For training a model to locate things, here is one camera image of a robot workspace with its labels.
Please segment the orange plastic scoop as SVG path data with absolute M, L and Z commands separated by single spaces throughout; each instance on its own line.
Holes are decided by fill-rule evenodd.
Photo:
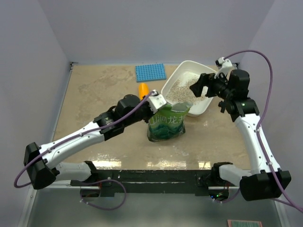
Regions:
M 146 83 L 140 83 L 138 87 L 139 99 L 143 100 L 144 97 L 149 93 L 149 88 Z

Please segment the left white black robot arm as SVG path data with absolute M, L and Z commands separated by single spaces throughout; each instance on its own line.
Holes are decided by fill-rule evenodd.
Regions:
M 92 162 L 75 164 L 66 163 L 65 159 L 123 133 L 126 127 L 134 123 L 148 122 L 166 104 L 163 95 L 155 90 L 143 100 L 128 94 L 74 133 L 44 145 L 37 145 L 35 142 L 28 144 L 23 172 L 27 172 L 29 184 L 36 190 L 64 180 L 94 185 L 98 181 L 98 174 Z

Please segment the white litter box tray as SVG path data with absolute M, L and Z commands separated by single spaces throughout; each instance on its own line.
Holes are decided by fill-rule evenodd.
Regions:
M 171 104 L 190 103 L 192 106 L 188 116 L 196 117 L 203 114 L 210 105 L 212 98 L 206 97 L 207 88 L 203 88 L 201 97 L 195 97 L 189 87 L 196 83 L 202 73 L 216 73 L 208 66 L 195 61 L 183 61 L 172 73 L 161 89 L 161 94 Z

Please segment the black bag clip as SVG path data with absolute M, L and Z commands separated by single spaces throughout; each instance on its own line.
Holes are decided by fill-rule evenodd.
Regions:
M 220 110 L 221 113 L 225 112 L 227 104 L 228 104 L 227 100 L 223 100 L 219 102 L 218 106 L 221 108 Z

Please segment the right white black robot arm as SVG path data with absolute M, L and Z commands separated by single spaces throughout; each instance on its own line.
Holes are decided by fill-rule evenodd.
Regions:
M 221 112 L 227 112 L 235 123 L 249 154 L 249 171 L 237 168 L 230 162 L 215 163 L 211 181 L 217 186 L 226 181 L 237 186 L 246 201 L 276 199 L 282 195 L 290 181 L 289 171 L 283 171 L 276 162 L 266 141 L 259 121 L 256 102 L 248 97 L 250 76 L 244 70 L 224 73 L 202 73 L 189 88 L 196 97 L 207 87 L 206 97 L 219 97 Z

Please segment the green litter bag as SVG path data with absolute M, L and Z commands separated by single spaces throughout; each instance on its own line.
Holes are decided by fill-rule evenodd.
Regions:
M 183 135 L 186 132 L 184 119 L 191 107 L 188 102 L 165 105 L 149 120 L 148 140 L 159 142 Z

